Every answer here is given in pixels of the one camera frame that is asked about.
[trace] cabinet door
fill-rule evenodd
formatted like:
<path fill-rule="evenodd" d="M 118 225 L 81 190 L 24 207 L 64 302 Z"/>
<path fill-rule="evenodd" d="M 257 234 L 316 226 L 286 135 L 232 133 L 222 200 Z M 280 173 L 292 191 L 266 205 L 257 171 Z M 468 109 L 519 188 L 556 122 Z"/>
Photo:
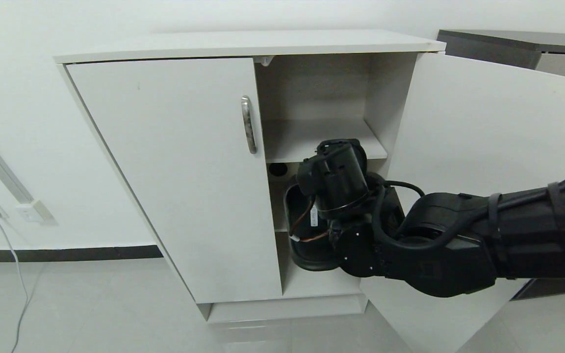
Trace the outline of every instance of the cabinet door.
<path fill-rule="evenodd" d="M 387 176 L 426 193 L 484 196 L 564 179 L 565 77 L 420 54 Z M 408 211 L 417 194 L 398 193 Z M 524 283 L 499 279 L 450 299 L 379 277 L 361 290 L 413 351 L 453 353 Z"/>
<path fill-rule="evenodd" d="M 195 301 L 279 297 L 252 59 L 67 69 Z M 246 141 L 242 96 L 253 105 L 255 154 Z"/>

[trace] door handle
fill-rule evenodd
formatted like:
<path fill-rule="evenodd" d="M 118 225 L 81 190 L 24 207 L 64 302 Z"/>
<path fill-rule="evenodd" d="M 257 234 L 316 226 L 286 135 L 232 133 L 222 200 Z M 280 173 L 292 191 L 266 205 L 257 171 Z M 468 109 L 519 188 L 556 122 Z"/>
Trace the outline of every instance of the door handle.
<path fill-rule="evenodd" d="M 245 138 L 247 139 L 247 147 L 251 154 L 256 153 L 256 141 L 254 141 L 254 130 L 252 128 L 252 116 L 250 114 L 251 104 L 248 96 L 241 98 L 241 112 L 244 117 Z"/>

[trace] black robotic arm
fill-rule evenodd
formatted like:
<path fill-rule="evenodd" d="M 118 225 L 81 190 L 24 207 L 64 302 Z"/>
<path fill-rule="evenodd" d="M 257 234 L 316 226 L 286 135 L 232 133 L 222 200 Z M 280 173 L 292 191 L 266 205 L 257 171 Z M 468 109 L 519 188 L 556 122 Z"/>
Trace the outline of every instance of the black robotic arm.
<path fill-rule="evenodd" d="M 489 197 L 424 195 L 368 172 L 354 139 L 321 143 L 296 179 L 327 221 L 337 264 L 353 276 L 401 279 L 435 297 L 473 293 L 498 277 L 565 278 L 565 180 Z M 399 186 L 421 194 L 406 217 Z M 309 251 L 316 237 L 294 234 L 302 217 L 289 235 Z"/>

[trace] power cord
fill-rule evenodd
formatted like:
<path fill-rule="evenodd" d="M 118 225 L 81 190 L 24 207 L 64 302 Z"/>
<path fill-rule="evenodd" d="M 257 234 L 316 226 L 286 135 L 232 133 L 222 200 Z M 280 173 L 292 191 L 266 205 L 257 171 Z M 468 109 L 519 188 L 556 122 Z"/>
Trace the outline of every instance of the power cord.
<path fill-rule="evenodd" d="M 19 317 L 19 322 L 16 325 L 16 339 L 14 339 L 14 346 L 12 347 L 11 353 L 14 353 L 16 350 L 16 346 L 19 344 L 19 332 L 21 331 L 21 321 L 23 320 L 23 315 L 25 315 L 25 310 L 27 310 L 27 306 L 29 306 L 29 295 L 27 295 L 27 289 L 25 288 L 25 282 L 23 282 L 23 277 L 21 275 L 21 267 L 19 266 L 19 258 L 16 255 L 16 251 L 12 248 L 12 244 L 10 244 L 10 239 L 8 239 L 6 230 L 1 226 L 1 232 L 4 234 L 4 238 L 6 239 L 6 243 L 12 252 L 12 256 L 14 257 L 14 262 L 16 263 L 16 271 L 19 274 L 19 280 L 21 281 L 21 286 L 23 287 L 23 291 L 25 292 L 25 305 L 23 305 L 23 310 L 21 311 L 21 315 Z"/>

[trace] floor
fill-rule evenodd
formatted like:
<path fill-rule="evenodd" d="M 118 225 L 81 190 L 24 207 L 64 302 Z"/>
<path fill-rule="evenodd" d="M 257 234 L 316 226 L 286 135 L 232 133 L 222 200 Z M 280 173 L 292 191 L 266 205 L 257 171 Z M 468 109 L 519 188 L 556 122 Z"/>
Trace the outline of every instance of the floor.
<path fill-rule="evenodd" d="M 16 353 L 410 353 L 370 304 L 363 315 L 207 325 L 164 259 L 23 263 L 33 297 Z M 0 263 L 0 353 L 23 297 Z M 507 304 L 459 353 L 565 351 L 565 295 Z"/>

